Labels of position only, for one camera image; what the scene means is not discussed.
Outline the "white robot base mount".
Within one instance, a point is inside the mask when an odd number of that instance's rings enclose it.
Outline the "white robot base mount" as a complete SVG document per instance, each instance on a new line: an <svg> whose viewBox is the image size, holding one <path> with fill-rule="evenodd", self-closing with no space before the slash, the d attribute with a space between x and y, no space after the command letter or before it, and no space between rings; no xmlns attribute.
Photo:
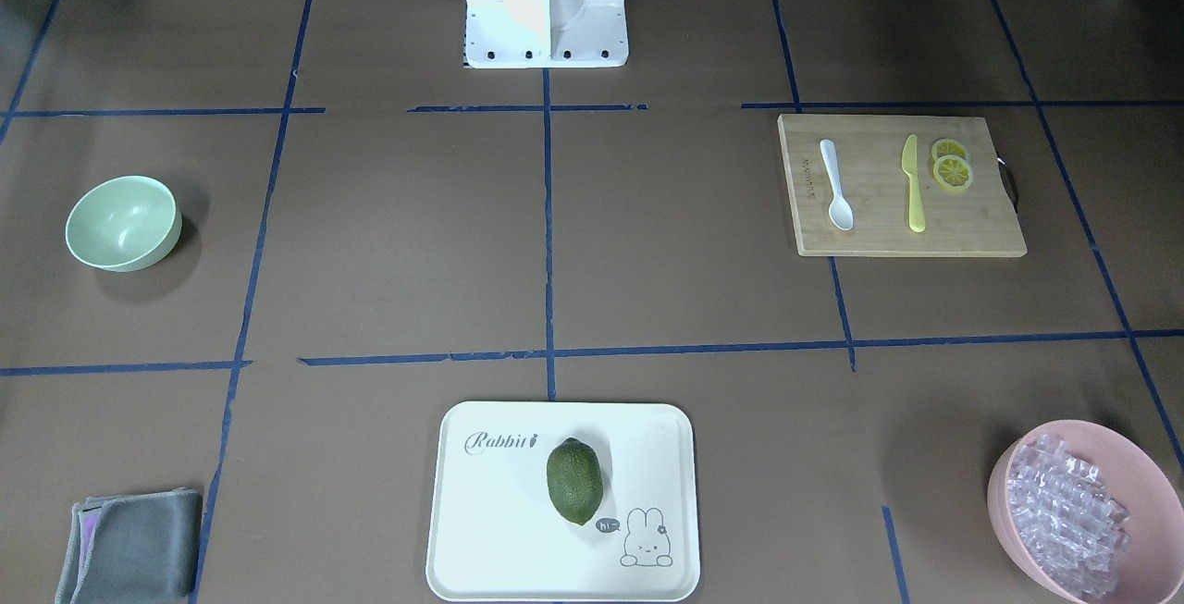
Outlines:
<svg viewBox="0 0 1184 604"><path fill-rule="evenodd" d="M465 0L468 68L618 68L630 52L625 0Z"/></svg>

